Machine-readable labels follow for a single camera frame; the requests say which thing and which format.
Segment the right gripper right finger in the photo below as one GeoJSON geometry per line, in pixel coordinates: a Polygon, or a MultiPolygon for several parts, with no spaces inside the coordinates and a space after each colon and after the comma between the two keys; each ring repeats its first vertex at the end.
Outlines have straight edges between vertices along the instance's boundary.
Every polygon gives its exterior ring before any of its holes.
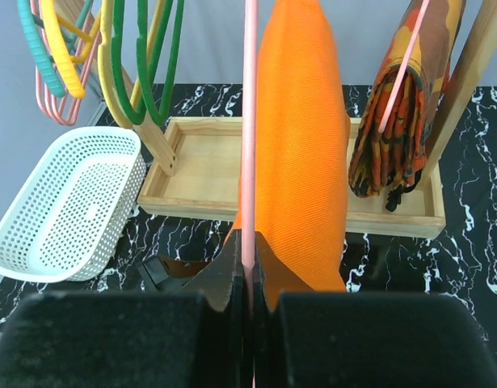
{"type": "Polygon", "coordinates": [[[467,309],[415,293],[321,293],[255,237],[258,387],[497,387],[467,309]]]}

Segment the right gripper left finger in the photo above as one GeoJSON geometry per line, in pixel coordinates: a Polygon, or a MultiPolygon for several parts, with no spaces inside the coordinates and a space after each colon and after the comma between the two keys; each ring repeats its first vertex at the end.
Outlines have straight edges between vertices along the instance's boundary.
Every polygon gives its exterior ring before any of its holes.
{"type": "Polygon", "coordinates": [[[0,387],[241,387],[241,238],[170,293],[31,295],[0,339],[0,387]]]}

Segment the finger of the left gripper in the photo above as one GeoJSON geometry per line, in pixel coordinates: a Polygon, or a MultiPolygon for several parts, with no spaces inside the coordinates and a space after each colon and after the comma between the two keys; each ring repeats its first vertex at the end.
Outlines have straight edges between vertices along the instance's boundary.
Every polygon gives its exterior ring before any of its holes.
{"type": "Polygon", "coordinates": [[[137,264],[146,291],[171,292],[180,289],[209,265],[204,261],[182,261],[152,255],[137,264]]]}

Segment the orange trousers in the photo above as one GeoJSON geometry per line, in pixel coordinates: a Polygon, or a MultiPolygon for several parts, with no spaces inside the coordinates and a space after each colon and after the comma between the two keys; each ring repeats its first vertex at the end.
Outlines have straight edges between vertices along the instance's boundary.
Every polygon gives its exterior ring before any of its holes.
{"type": "Polygon", "coordinates": [[[343,292],[345,109],[336,43],[318,1],[278,1],[257,66],[255,228],[317,291],[343,292]]]}

